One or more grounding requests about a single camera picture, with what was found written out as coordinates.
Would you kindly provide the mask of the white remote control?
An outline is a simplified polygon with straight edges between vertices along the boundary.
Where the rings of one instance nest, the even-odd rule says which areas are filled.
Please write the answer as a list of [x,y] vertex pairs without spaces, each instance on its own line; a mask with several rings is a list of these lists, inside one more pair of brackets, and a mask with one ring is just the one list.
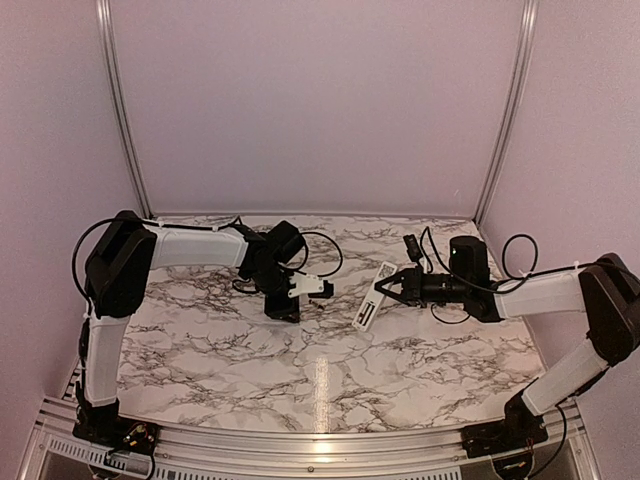
[[398,267],[393,263],[388,261],[381,263],[352,321],[353,328],[361,332],[367,332],[370,329],[385,299],[385,295],[377,291],[375,285],[377,282],[394,275],[397,270]]

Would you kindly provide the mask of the black copper battery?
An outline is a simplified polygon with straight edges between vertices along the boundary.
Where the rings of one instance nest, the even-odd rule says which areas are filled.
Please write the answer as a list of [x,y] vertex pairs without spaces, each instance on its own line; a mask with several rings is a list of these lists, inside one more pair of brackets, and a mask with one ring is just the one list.
[[325,310],[325,307],[315,300],[309,299],[308,303],[319,310]]

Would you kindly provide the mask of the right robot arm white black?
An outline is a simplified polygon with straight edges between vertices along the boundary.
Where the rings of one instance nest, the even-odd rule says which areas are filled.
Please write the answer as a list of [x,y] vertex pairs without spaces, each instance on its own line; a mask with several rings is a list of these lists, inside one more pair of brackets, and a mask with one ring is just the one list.
[[554,312],[582,312],[588,320],[585,340],[507,402],[495,428],[502,446],[519,446],[544,413],[588,390],[638,348],[639,280],[618,255],[494,281],[483,241],[456,236],[449,248],[443,273],[415,266],[380,279],[375,290],[408,306],[457,303],[482,323]]

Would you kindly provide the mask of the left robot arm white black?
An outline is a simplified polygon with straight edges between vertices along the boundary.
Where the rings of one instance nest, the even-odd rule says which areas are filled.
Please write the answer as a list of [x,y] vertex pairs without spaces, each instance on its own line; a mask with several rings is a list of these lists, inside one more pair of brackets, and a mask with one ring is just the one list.
[[87,308],[78,342],[82,373],[76,385],[77,422],[106,445],[125,438],[118,415],[116,377],[130,318],[143,303],[151,271],[171,266],[235,268],[265,297],[272,319],[296,320],[298,300],[287,263],[308,247],[282,221],[267,232],[231,222],[221,227],[161,224],[131,210],[99,222],[104,232],[88,255],[85,278],[75,282]]

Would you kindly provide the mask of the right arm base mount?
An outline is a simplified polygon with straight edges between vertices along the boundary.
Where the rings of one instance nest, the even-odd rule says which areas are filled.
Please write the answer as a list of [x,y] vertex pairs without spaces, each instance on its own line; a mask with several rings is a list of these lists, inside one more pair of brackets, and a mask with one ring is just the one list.
[[508,413],[502,420],[466,426],[461,431],[462,447],[469,458],[531,447],[548,438],[542,417],[530,413]]

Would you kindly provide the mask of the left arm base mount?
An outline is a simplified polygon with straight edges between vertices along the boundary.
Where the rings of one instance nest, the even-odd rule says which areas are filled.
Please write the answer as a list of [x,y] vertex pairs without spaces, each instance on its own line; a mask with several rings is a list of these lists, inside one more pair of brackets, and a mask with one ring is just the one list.
[[73,427],[76,438],[107,447],[110,451],[152,455],[160,426],[156,423],[116,415],[112,418],[85,418]]

